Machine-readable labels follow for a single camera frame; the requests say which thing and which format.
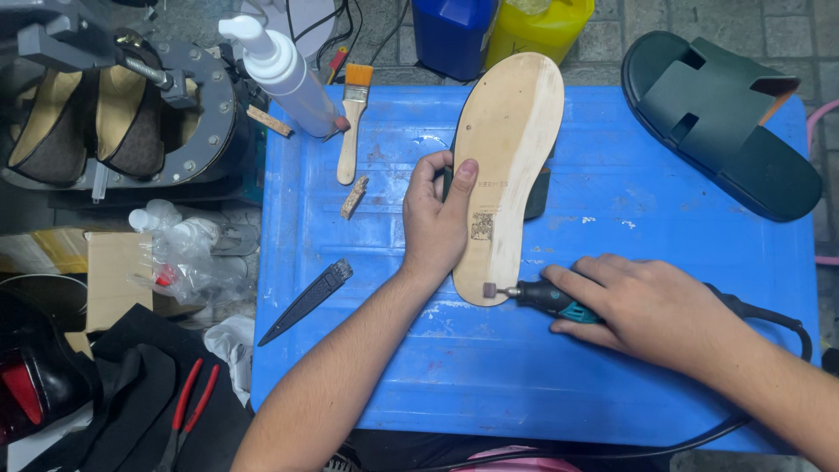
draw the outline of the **red-handled pliers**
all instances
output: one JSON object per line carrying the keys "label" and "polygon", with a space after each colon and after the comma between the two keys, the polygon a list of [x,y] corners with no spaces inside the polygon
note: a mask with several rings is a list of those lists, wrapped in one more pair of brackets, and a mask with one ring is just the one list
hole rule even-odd
{"label": "red-handled pliers", "polygon": [[186,422],[184,431],[179,435],[180,424],[184,421],[186,403],[190,399],[192,385],[195,384],[195,378],[198,376],[198,371],[201,369],[202,364],[204,364],[203,359],[198,359],[195,364],[193,364],[189,376],[186,377],[184,388],[180,390],[178,406],[175,408],[175,417],[172,418],[172,434],[169,436],[169,442],[166,443],[166,450],[163,452],[160,464],[154,468],[154,472],[171,472],[172,470],[175,470],[175,462],[178,460],[178,453],[180,452],[180,449],[184,446],[186,436],[190,433],[190,431],[192,431],[195,423],[198,422],[198,418],[201,417],[204,407],[210,400],[210,394],[212,394],[212,389],[216,386],[216,379],[218,379],[218,370],[220,369],[218,364],[213,366],[212,371],[210,372],[210,379],[207,381],[207,386],[204,387],[204,393],[201,394],[198,406],[195,407],[195,410],[190,415],[190,419]]}

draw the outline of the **red handle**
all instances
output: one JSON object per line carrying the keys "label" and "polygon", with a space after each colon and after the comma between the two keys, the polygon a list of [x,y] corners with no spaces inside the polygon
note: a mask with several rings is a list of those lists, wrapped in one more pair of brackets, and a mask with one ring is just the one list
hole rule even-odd
{"label": "red handle", "polygon": [[186,410],[186,402],[190,399],[190,392],[192,391],[192,384],[195,383],[195,378],[198,376],[198,370],[204,360],[199,358],[190,370],[190,375],[186,377],[184,388],[180,389],[180,397],[178,398],[178,407],[175,408],[175,417],[172,418],[172,429],[180,429],[180,423],[184,421],[184,410]]}
{"label": "red handle", "polygon": [[192,427],[195,426],[195,423],[198,421],[198,418],[201,417],[201,413],[204,411],[204,407],[207,406],[207,402],[210,400],[210,394],[212,393],[212,389],[216,386],[216,379],[218,379],[219,369],[220,367],[218,366],[218,364],[213,366],[212,372],[210,372],[210,379],[207,381],[207,386],[204,388],[204,393],[201,395],[201,399],[198,401],[198,406],[195,407],[195,411],[192,412],[192,414],[190,415],[190,420],[186,422],[186,426],[184,427],[184,433],[192,431]]}

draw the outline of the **paint brush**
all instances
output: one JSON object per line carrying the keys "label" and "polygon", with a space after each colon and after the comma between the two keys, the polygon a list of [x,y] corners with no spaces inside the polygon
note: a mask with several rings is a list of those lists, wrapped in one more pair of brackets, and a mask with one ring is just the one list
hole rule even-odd
{"label": "paint brush", "polygon": [[344,83],[344,113],[350,128],[344,132],[341,156],[338,158],[338,181],[350,185],[356,178],[356,147],[358,144],[358,120],[367,108],[367,95],[370,92],[370,79],[373,77],[371,66],[347,64],[347,81]]}

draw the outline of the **forearm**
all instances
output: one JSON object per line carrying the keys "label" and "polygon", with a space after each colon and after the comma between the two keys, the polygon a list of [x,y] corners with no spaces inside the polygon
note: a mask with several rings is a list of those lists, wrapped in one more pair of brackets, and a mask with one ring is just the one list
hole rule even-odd
{"label": "forearm", "polygon": [[420,308],[441,280],[399,271],[274,387],[232,470],[320,469],[355,426]]}
{"label": "forearm", "polygon": [[839,380],[755,332],[700,378],[823,472],[839,471]]}

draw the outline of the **wood chip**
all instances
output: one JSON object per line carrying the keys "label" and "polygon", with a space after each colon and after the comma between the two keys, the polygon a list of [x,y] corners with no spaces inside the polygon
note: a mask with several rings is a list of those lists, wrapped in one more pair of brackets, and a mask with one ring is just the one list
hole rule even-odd
{"label": "wood chip", "polygon": [[289,133],[291,133],[289,125],[279,121],[277,118],[272,117],[253,105],[248,107],[248,116],[273,129],[277,133],[282,134],[283,136],[288,137]]}
{"label": "wood chip", "polygon": [[347,199],[344,200],[344,204],[341,205],[341,216],[349,221],[352,218],[353,212],[356,211],[356,207],[358,203],[361,201],[364,194],[367,193],[367,182],[370,179],[367,176],[358,177],[356,181],[356,185],[352,186],[352,190],[350,194],[347,196]]}

